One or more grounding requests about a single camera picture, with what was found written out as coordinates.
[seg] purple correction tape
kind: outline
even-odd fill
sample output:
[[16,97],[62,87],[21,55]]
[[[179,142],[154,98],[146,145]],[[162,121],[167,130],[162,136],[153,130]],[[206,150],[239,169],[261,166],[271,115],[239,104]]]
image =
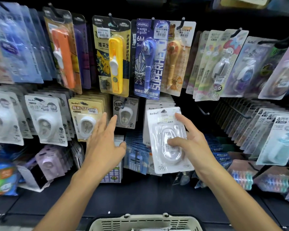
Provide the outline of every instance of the purple correction tape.
[[154,67],[154,56],[156,52],[156,40],[152,37],[147,38],[141,44],[141,52],[144,54],[145,59],[145,79],[144,79],[144,92],[147,93],[150,89],[151,70]]

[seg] person's right hand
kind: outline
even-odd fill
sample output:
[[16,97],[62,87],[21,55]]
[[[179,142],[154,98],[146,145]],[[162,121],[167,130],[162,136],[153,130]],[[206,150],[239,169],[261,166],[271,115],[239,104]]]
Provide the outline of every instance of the person's right hand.
[[176,113],[175,117],[188,130],[186,132],[187,139],[176,137],[168,139],[167,143],[170,146],[182,147],[187,158],[194,166],[197,175],[202,181],[205,181],[205,176],[210,174],[211,170],[217,170],[222,166],[212,154],[203,133],[195,127],[192,121],[179,113]]

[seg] person's left hand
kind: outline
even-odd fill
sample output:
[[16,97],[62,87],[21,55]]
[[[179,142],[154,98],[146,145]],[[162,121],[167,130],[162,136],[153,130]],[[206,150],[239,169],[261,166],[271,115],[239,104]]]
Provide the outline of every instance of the person's left hand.
[[106,121],[107,114],[103,113],[87,140],[85,160],[79,170],[86,175],[92,175],[92,178],[98,176],[100,180],[120,163],[126,153],[125,142],[122,142],[119,147],[114,143],[117,116],[111,118],[108,126]]

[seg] forearm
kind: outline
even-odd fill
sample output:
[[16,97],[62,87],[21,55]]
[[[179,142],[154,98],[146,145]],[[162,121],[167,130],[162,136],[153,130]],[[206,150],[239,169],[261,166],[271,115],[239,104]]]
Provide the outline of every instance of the forearm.
[[222,166],[215,167],[204,177],[236,231],[281,230]]
[[85,174],[81,171],[74,174],[65,192],[34,228],[34,231],[76,230],[93,192],[100,183],[98,176],[93,182],[86,181]]

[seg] hand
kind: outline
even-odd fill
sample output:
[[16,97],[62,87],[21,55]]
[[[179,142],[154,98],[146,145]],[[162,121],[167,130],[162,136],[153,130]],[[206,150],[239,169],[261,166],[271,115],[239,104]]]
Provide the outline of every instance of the hand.
[[194,166],[197,175],[205,182],[205,175],[209,174],[211,170],[216,171],[222,166],[212,154],[203,133],[195,127],[192,121],[179,113],[176,113],[175,117],[178,121],[182,122],[188,130],[188,132],[186,132],[187,140],[176,137],[168,139],[167,143],[170,146],[183,148],[187,158]]
[[120,163],[126,153],[125,142],[122,142],[119,147],[116,147],[114,143],[117,116],[114,115],[111,118],[108,126],[106,126],[106,121],[107,114],[103,113],[87,140],[85,160],[79,170],[86,175],[91,175],[93,179],[98,176],[102,180]]

